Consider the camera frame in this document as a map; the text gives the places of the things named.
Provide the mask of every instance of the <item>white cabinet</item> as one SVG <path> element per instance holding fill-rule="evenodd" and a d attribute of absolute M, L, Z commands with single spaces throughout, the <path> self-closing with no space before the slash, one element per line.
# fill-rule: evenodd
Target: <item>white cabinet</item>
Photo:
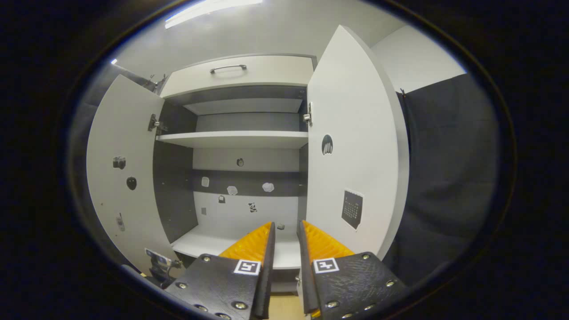
<path fill-rule="evenodd" d="M 122 76 L 115 80 L 99 106 L 89 137 L 89 190 L 105 231 L 139 270 L 150 267 L 145 247 L 173 259 L 174 250 L 191 256 L 219 254 L 266 222 L 253 211 L 239 217 L 226 210 L 223 215 L 220 212 L 222 221 L 216 227 L 215 212 L 198 215 L 202 222 L 197 227 L 169 243 L 152 188 L 155 140 L 211 150 L 201 152 L 201 157 L 240 148 L 253 150 L 251 155 L 257 158 L 262 158 L 259 150 L 265 149 L 296 149 L 293 153 L 283 151 L 296 154 L 308 142 L 306 220 L 355 252 L 377 252 L 383 258 L 399 226 L 407 193 L 409 154 L 401 107 L 380 62 L 346 27 L 338 27 L 315 71 L 313 67 L 309 56 L 249 55 L 208 61 L 172 73 L 160 97 Z M 160 115 L 164 99 L 188 105 L 216 98 L 304 100 L 310 103 L 312 124 L 307 133 L 252 130 L 156 136 L 156 130 L 148 130 L 150 115 Z M 118 155 L 127 158 L 124 170 L 113 170 L 109 165 Z M 199 161 L 207 166 L 206 159 Z M 130 176 L 137 179 L 135 190 L 125 185 Z M 346 205 L 347 191 L 362 197 L 357 228 L 343 218 L 354 215 L 351 204 Z M 217 197 L 200 201 L 217 203 Z M 270 208 L 270 197 L 266 198 L 263 201 Z M 286 219 L 294 224 L 297 204 L 274 206 L 278 209 L 275 217 L 291 211 L 294 216 Z M 121 214 L 127 218 L 125 232 L 117 228 L 116 217 Z M 263 218 L 271 217 L 269 213 Z M 286 230 L 290 234 L 277 234 L 275 269 L 299 267 L 295 228 Z"/>

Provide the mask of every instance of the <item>ceiling light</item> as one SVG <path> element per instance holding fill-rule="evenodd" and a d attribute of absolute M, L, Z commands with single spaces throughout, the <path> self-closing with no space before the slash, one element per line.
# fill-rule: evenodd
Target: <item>ceiling light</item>
<path fill-rule="evenodd" d="M 166 19 L 166 29 L 203 14 L 237 6 L 255 5 L 263 0 L 205 0 Z"/>

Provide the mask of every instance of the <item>drawer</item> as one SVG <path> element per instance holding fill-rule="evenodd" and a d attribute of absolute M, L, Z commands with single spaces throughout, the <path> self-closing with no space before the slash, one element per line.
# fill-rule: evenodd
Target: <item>drawer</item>
<path fill-rule="evenodd" d="M 228 67 L 245 65 L 246 68 Z M 244 85 L 289 85 L 306 87 L 314 67 L 308 56 L 239 56 L 191 65 L 174 71 L 162 89 L 167 99 L 185 93 Z"/>

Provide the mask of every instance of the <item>metal hinge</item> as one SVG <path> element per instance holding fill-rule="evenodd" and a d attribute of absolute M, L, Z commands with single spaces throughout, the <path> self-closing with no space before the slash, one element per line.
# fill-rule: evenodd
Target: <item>metal hinge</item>
<path fill-rule="evenodd" d="M 158 121 L 155 114 L 152 114 L 148 123 L 148 131 L 152 131 L 154 128 L 158 128 L 156 130 L 156 134 L 158 135 L 160 135 L 162 131 L 168 131 L 168 127 L 165 126 L 163 122 Z"/>
<path fill-rule="evenodd" d="M 308 103 L 308 113 L 302 115 L 302 121 L 312 126 L 312 102 Z"/>

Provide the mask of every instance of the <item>ceiling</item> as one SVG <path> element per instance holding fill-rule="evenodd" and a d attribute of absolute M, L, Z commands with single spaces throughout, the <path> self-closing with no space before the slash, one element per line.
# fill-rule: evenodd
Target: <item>ceiling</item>
<path fill-rule="evenodd" d="M 119 48 L 118 62 L 158 81 L 185 65 L 230 55 L 278 52 L 319 59 L 342 24 L 373 46 L 405 23 L 358 0 L 263 0 L 202 15 L 166 30 L 164 17 Z"/>

